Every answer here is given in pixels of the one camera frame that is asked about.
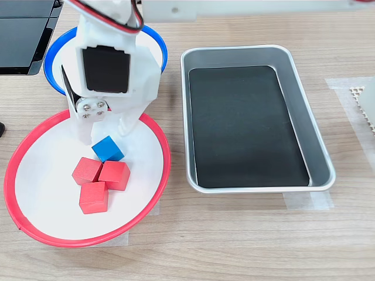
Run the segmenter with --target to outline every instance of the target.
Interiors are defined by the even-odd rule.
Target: metal tray
[[[194,189],[209,194],[324,191],[335,182],[336,173],[332,161],[319,133],[292,56],[287,49],[276,45],[191,49],[182,54],[181,70],[186,176]],[[220,92],[220,88],[217,88],[215,83],[225,86],[222,81],[225,80],[226,73],[231,76],[228,83],[231,83],[232,90],[228,92],[228,104],[225,100],[218,104],[219,107],[225,104],[229,109],[226,110],[223,107],[224,109],[220,111],[215,102],[211,105],[206,97],[212,96],[213,93],[207,95],[206,93],[211,88],[212,91]],[[262,84],[258,83],[263,79],[263,74],[264,77],[274,76],[274,82],[270,80],[263,84],[266,88],[274,85],[274,90],[270,92],[269,97],[267,96],[268,90],[263,91]],[[252,80],[243,84],[243,81],[251,76],[253,76]],[[255,86],[258,87],[257,92],[254,92],[255,88],[252,88],[253,82],[258,84]],[[248,91],[244,92],[244,88],[239,90],[238,87],[248,87],[245,88]],[[249,102],[251,95],[252,101],[259,100],[255,97],[261,98],[259,106]],[[238,101],[238,99],[242,100],[241,97],[245,98],[243,102]],[[218,94],[217,98],[225,99],[225,93]],[[243,104],[248,105],[247,112]],[[232,124],[229,121],[226,122],[227,118],[241,114],[243,114],[243,122],[236,121],[236,117],[233,117]],[[241,132],[233,131],[233,126],[237,126]],[[266,127],[268,131],[260,130],[261,127]],[[253,133],[251,138],[248,138],[249,133]],[[247,134],[244,141],[245,144],[249,141],[248,147],[245,147],[244,143],[237,143],[243,134]],[[227,137],[232,141],[235,140],[234,143],[238,149],[233,150],[229,140],[226,147],[225,143],[220,143]],[[232,157],[229,154],[231,151],[240,151],[241,157],[238,155]],[[207,155],[211,155],[208,156],[211,159],[206,161],[204,157]],[[293,164],[293,160],[290,160],[293,157],[297,164]],[[218,161],[228,159],[229,162],[221,167],[215,159]],[[246,161],[248,161],[247,166],[241,165],[240,162]],[[239,177],[236,176],[236,167],[238,167]],[[288,180],[283,178],[283,169],[286,171],[285,177]],[[225,177],[226,174],[227,178],[222,181],[221,177]],[[233,178],[233,185],[227,184],[228,177]]]

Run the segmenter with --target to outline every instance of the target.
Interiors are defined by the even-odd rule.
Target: blue rim
[[[165,44],[163,38],[161,38],[161,36],[156,31],[154,31],[152,28],[149,28],[148,26],[145,25],[143,27],[142,31],[144,33],[150,35],[157,42],[157,44],[159,44],[160,49],[162,50],[162,54],[163,54],[163,63],[162,63],[162,67],[161,67],[162,73],[163,73],[164,69],[166,67],[166,63],[168,61],[168,50],[166,48],[166,44]],[[53,64],[54,58],[57,55],[57,52],[69,40],[76,37],[76,34],[77,34],[77,28],[73,28],[73,29],[70,29],[68,32],[64,33],[63,35],[61,35],[49,48],[49,50],[46,54],[46,57],[45,57],[45,62],[43,64],[43,68],[44,68],[44,71],[45,71],[45,76],[47,78],[47,81],[49,82],[49,84],[51,84],[51,86],[53,88],[55,88],[56,91],[58,91],[59,93],[61,93],[63,95],[65,95],[65,91],[59,85],[57,85],[57,82],[53,77],[52,64]]]

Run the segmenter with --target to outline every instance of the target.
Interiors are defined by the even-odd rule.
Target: red rim
[[[152,210],[155,204],[159,201],[161,195],[164,192],[166,184],[168,182],[169,172],[171,171],[171,151],[169,150],[169,145],[166,136],[164,135],[163,131],[159,127],[159,125],[147,114],[142,114],[139,118],[144,124],[146,124],[156,135],[158,138],[162,150],[163,150],[163,175],[160,180],[159,187],[154,194],[151,201],[148,205],[130,222],[126,223],[120,228],[117,228],[107,234],[89,238],[89,239],[81,239],[81,240],[68,240],[68,239],[60,239],[55,238],[49,235],[44,234],[43,232],[36,229],[29,220],[23,215],[21,209],[18,206],[18,202],[16,199],[15,194],[15,180],[16,174],[18,170],[18,166],[25,155],[25,153],[29,150],[29,148],[34,144],[34,142],[39,139],[45,132],[47,132],[52,127],[56,126],[58,123],[68,119],[70,117],[69,110],[62,111],[49,119],[42,122],[38,125],[31,133],[21,142],[18,146],[14,154],[12,155],[8,168],[5,172],[5,179],[4,179],[4,197],[5,197],[5,204],[11,215],[14,223],[17,227],[26,233],[28,236],[38,240],[42,243],[56,246],[56,247],[65,247],[65,248],[80,248],[86,246],[92,246],[96,244],[103,243],[105,241],[111,240],[124,232],[131,229],[134,225],[139,223],[146,215]]]

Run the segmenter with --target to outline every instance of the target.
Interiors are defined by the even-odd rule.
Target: cable
[[[136,0],[131,0],[131,4],[132,4],[132,7],[133,7],[133,12],[135,14],[135,17],[138,21],[138,27],[131,27],[131,26],[128,26],[128,24],[122,24],[122,23],[119,23],[117,22],[116,20],[114,20],[113,18],[109,17],[109,16],[106,16],[104,14],[102,14],[100,11],[92,8],[90,5],[87,5],[85,3],[83,3],[82,1],[80,0],[70,0],[70,2],[77,6],[79,9],[85,11],[86,13],[88,13],[89,15],[97,18],[98,20],[116,28],[116,29],[119,29],[123,32],[127,32],[127,33],[138,33],[142,30],[142,28],[144,27],[145,23],[144,23],[144,20],[143,20],[143,17],[140,13],[140,11],[138,10],[137,8],[137,2]]]

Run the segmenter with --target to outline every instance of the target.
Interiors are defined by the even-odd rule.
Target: red cube
[[[80,186],[98,181],[103,164],[100,161],[82,157],[72,176]]]
[[[108,209],[108,188],[105,182],[82,185],[80,207],[84,214],[106,212]]]
[[[124,162],[105,161],[99,181],[105,181],[108,189],[124,191],[130,176],[130,169]]]

